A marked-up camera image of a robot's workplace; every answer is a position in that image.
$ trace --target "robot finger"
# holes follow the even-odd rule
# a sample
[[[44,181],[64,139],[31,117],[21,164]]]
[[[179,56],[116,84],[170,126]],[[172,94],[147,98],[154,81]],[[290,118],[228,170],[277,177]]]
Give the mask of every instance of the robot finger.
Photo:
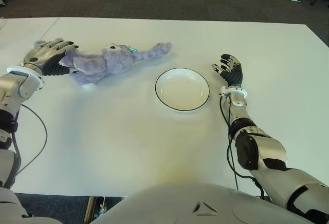
[[[228,68],[230,68],[230,69],[233,68],[233,64],[232,64],[231,62],[226,61],[226,60],[223,60],[223,59],[221,59],[221,62],[222,62],[223,64],[225,64],[226,66],[228,66]]]
[[[231,61],[234,63],[234,65],[240,65],[240,61],[235,57],[235,56],[231,56],[230,57]]]
[[[56,44],[56,45],[54,46],[54,48],[55,48],[56,50],[60,50],[60,49],[62,49],[62,48],[64,48],[64,47],[66,47],[66,46],[68,46],[68,45],[72,45],[72,44],[74,44],[74,42],[71,42],[71,41],[61,41],[60,43]]]
[[[222,68],[224,71],[231,72],[231,69],[228,68],[228,67],[225,66],[225,65],[221,65],[221,68]]]
[[[39,48],[43,48],[43,47],[45,47],[48,43],[50,43],[50,42],[45,42],[45,43],[39,44],[37,47],[39,47]]]
[[[221,74],[221,72],[223,71],[217,64],[212,64],[211,65],[212,69],[214,69],[215,72]]]
[[[49,42],[49,43],[47,43],[47,45],[45,47],[52,48],[53,46],[55,46],[56,44],[58,44],[62,41],[63,40],[55,40],[55,41]]]
[[[67,46],[63,47],[58,53],[59,54],[66,53],[66,52],[74,50],[76,48],[79,48],[79,46],[74,45],[74,44],[70,44],[70,45],[67,45]]]

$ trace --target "robotic hand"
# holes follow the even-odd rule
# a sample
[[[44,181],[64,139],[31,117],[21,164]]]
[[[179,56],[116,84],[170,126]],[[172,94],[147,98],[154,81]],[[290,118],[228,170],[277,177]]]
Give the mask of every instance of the robotic hand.
[[[40,75],[64,75],[70,68],[59,64],[67,51],[78,48],[71,41],[56,40],[36,46],[24,58],[24,67],[28,67]]]
[[[17,113],[21,104],[43,86],[42,76],[63,75],[70,72],[59,61],[66,52],[77,48],[71,41],[53,41],[39,45],[24,58],[23,66],[7,69],[0,77],[0,222],[1,223],[60,223],[49,218],[27,218],[15,194],[9,189],[15,182],[21,165],[20,157],[8,150],[16,132]]]
[[[329,223],[329,188],[304,171],[286,167],[283,145],[257,127],[246,110],[247,92],[241,89],[242,68],[236,57],[223,54],[213,69],[227,81],[222,87],[229,133],[237,159],[267,192],[273,203],[314,223]]]
[[[228,86],[242,85],[242,67],[238,59],[230,54],[221,56],[221,67],[212,64],[212,68],[221,75]]]

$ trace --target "white plate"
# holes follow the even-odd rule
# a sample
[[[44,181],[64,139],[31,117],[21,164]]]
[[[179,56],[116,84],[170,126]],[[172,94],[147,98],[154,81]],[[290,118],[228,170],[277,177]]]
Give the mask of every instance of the white plate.
[[[160,101],[180,111],[190,111],[205,104],[209,97],[207,81],[199,73],[185,68],[165,71],[155,83]]]

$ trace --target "robot forearm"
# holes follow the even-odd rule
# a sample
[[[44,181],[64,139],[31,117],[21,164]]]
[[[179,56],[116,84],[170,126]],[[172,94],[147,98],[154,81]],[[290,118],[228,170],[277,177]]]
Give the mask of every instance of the robot forearm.
[[[250,119],[242,92],[232,92],[227,97],[227,114],[230,102],[230,135],[235,138],[241,167],[251,172],[274,204],[315,223],[326,223],[329,188],[304,171],[286,167],[283,145]]]

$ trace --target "white table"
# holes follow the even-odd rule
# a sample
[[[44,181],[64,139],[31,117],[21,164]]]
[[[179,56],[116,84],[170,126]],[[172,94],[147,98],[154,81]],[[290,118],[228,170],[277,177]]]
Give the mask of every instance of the white table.
[[[227,127],[218,107],[224,81],[211,69],[222,53],[242,62],[249,114],[285,146],[287,165],[329,183],[329,49],[305,25],[60,18],[43,38],[57,37],[89,52],[100,52],[108,43],[147,50],[171,42],[173,49],[161,59],[108,76],[94,91],[68,76],[45,77],[44,89],[26,104],[47,124],[48,144],[17,176],[14,191],[126,196],[184,181],[234,188],[226,162]],[[1,69],[9,63],[1,62]],[[156,98],[157,77],[175,67],[194,69],[208,81],[210,97],[202,108],[178,113]],[[43,143],[43,129],[32,117],[22,110],[17,134],[22,165]],[[259,195],[252,182],[239,180],[239,185]]]

